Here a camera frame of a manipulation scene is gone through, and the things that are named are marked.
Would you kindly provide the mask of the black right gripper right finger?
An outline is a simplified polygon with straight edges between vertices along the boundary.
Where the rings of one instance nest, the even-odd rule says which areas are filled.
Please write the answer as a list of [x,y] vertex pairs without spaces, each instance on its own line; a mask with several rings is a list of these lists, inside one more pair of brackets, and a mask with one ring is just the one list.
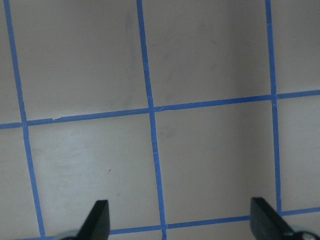
[[250,200],[250,230],[256,240],[294,240],[296,232],[262,197]]

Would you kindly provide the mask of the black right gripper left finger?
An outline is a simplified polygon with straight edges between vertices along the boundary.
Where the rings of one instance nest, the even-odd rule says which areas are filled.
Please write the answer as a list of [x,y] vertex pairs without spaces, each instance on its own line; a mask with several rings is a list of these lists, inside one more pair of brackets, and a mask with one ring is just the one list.
[[77,240],[107,240],[110,234],[108,200],[97,200],[76,235]]

